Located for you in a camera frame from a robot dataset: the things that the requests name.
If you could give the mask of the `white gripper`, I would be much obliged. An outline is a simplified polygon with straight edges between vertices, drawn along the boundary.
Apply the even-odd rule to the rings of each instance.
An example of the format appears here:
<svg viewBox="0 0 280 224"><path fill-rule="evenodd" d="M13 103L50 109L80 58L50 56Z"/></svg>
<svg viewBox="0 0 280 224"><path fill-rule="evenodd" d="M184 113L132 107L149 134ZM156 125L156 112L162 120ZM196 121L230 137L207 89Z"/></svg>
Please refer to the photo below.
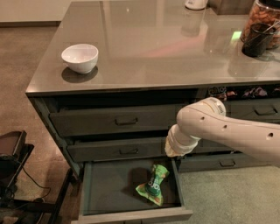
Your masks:
<svg viewBox="0 0 280 224"><path fill-rule="evenodd" d="M198 145L199 138L184 133L180 127L175 124L169 131L165 139L165 154L170 157L182 157L193 151Z"/></svg>

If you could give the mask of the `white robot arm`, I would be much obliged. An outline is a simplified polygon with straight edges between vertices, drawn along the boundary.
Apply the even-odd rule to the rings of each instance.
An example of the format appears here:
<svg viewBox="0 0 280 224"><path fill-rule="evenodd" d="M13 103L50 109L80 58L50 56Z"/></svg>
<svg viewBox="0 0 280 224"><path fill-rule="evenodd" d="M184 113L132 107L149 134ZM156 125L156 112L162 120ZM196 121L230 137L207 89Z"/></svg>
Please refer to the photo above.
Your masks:
<svg viewBox="0 0 280 224"><path fill-rule="evenodd" d="M280 165L280 125L226 116L222 101L208 97L183 107L165 140L168 157L184 156L206 139Z"/></svg>

